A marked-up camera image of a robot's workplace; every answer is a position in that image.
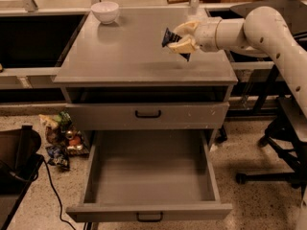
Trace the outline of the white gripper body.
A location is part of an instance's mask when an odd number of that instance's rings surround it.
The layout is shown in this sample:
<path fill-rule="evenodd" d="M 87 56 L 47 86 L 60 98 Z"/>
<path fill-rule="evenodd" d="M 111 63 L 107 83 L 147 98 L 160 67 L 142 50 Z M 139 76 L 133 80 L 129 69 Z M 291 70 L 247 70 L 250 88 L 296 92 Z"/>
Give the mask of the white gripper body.
<path fill-rule="evenodd" d="M 218 52 L 216 33 L 222 19 L 220 17 L 208 17 L 200 22 L 195 30 L 194 37 L 197 45 L 204 52 Z"/>

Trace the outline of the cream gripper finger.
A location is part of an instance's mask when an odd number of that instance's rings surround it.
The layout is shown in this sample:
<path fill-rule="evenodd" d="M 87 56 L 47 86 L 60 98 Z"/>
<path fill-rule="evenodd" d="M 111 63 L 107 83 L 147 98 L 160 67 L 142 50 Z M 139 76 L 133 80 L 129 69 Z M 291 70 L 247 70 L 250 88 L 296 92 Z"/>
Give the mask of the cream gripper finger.
<path fill-rule="evenodd" d="M 186 35 L 193 35 L 199 25 L 199 20 L 188 21 L 175 27 L 173 33 L 181 37 L 184 37 Z"/>
<path fill-rule="evenodd" d="M 170 41 L 167 47 L 176 54 L 191 54 L 200 48 L 196 39 L 191 35 L 185 35 L 177 42 Z"/>

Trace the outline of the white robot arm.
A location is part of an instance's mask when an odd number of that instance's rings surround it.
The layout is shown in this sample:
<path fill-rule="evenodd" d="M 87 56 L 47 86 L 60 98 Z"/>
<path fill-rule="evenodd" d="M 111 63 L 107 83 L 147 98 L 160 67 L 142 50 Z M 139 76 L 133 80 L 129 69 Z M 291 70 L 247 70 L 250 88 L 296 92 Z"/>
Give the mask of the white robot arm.
<path fill-rule="evenodd" d="M 246 175 L 239 173 L 239 183 L 247 181 L 287 181 L 306 191 L 306 143 L 300 135 L 306 130 L 307 52 L 295 41 L 279 11 L 259 7 L 241 19 L 207 18 L 187 21 L 171 32 L 163 45 L 172 52 L 189 55 L 204 52 L 235 51 L 242 55 L 264 54 L 277 67 L 292 97 L 279 100 L 282 113 L 261 138 L 293 168 L 288 173 Z"/>

